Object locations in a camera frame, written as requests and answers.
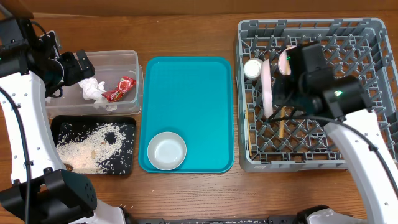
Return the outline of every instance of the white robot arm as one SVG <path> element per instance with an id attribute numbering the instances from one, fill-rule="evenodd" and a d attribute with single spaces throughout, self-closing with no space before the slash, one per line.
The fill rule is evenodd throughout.
<path id="1" fill-rule="evenodd" d="M 366 109 L 346 115 L 343 123 L 365 135 L 385 160 L 395 183 L 398 183 L 398 169 L 386 147 L 375 112 Z M 368 144 L 349 129 L 334 123 L 325 125 L 328 136 L 337 145 L 348 164 L 365 205 L 368 220 L 358 220 L 340 215 L 330 209 L 321 210 L 308 217 L 310 224 L 377 224 L 397 223 L 398 199 L 392 184 L 375 152 Z"/>
<path id="2" fill-rule="evenodd" d="M 71 52 L 59 54 L 55 33 L 39 26 L 45 34 L 37 37 L 33 24 L 39 26 L 28 19 L 0 21 L 0 104 L 11 143 L 13 184 L 0 192 L 0 202 L 31 224 L 130 223 L 123 209 L 96 198 L 87 177 L 65 170 L 45 110 L 45 97 L 57 90 L 60 95 L 54 97 L 62 96 L 62 86 L 93 76 L 94 68 L 83 50 L 78 60 Z M 43 185 L 47 189 L 40 191 Z"/>

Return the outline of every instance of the teal tray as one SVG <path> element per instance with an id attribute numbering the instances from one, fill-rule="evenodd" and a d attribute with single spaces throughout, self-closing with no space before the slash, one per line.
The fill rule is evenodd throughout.
<path id="1" fill-rule="evenodd" d="M 147 172 L 222 173 L 234 162 L 232 71 L 218 57 L 157 57 L 146 68 L 138 161 Z M 150 140 L 180 135 L 187 156 L 174 170 L 148 159 Z"/>

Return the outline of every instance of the crumpled tissue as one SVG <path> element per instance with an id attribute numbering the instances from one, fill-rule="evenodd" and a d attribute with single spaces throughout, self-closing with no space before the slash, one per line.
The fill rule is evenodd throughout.
<path id="1" fill-rule="evenodd" d="M 83 98 L 85 100 L 95 100 L 95 103 L 107 103 L 108 100 L 102 95 L 106 92 L 104 85 L 105 81 L 98 83 L 94 77 L 86 78 L 79 82 L 80 87 L 83 89 Z M 118 108 L 116 105 L 108 105 L 105 107 L 107 111 L 114 111 Z"/>

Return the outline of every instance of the red wrapper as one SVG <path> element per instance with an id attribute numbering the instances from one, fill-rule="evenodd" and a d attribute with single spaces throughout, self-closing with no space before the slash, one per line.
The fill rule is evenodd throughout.
<path id="1" fill-rule="evenodd" d="M 135 84 L 135 79 L 130 77 L 122 77 L 116 89 L 107 91 L 102 95 L 108 100 L 108 102 L 113 103 L 120 100 L 120 98 L 122 98 L 127 91 L 131 90 Z"/>

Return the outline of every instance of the white bowl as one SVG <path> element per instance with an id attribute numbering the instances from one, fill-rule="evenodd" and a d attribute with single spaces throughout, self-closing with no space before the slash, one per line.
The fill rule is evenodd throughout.
<path id="1" fill-rule="evenodd" d="M 149 162 L 160 170 L 172 170 L 184 161 L 187 146 L 175 133 L 163 132 L 153 137 L 148 144 Z"/>

